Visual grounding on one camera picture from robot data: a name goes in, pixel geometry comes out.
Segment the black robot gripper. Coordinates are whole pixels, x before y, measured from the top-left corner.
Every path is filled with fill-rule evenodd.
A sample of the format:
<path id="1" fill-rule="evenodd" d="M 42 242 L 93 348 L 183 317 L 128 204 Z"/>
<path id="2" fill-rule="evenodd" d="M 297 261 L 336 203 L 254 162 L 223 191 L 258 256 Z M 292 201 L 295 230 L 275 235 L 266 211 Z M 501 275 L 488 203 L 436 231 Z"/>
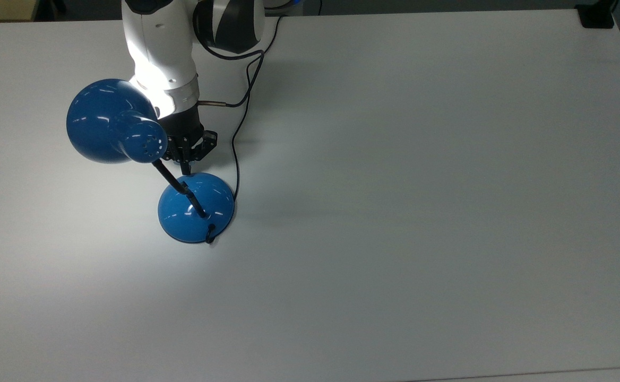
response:
<path id="1" fill-rule="evenodd" d="M 193 174 L 193 161 L 201 161 L 218 145 L 218 134 L 201 123 L 198 106 L 159 118 L 169 138 L 163 159 L 179 162 L 183 176 Z"/>

